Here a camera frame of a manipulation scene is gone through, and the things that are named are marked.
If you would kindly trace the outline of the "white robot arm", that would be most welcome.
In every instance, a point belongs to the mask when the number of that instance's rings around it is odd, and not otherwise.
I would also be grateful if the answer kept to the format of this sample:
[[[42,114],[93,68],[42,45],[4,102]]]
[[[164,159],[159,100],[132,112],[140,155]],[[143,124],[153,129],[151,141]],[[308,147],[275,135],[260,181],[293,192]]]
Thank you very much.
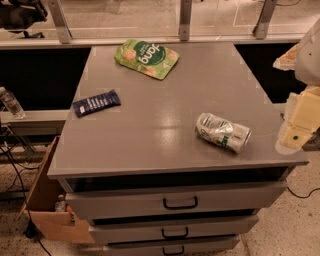
[[[320,128],[320,20],[299,43],[278,57],[273,67],[293,70],[295,78],[306,84],[301,93],[289,94],[275,144],[280,154],[290,155],[301,150]]]

